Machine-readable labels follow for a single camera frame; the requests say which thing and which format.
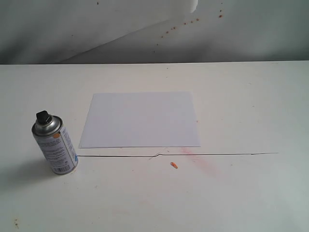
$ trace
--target metallic can top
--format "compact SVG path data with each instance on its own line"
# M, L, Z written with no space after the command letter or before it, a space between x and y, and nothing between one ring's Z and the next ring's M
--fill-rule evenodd
M55 133L61 126L62 121L57 116L52 116L47 111L37 113L37 120L32 127L32 133L37 136L47 136Z

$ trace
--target white table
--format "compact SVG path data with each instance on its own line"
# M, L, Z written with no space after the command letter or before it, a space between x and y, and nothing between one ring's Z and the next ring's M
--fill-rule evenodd
M78 149L93 93L191 91L202 147ZM0 66L0 231L309 230L309 61ZM80 157L46 165L31 134L63 118ZM196 153L259 153L208 155ZM174 169L170 162L175 162Z

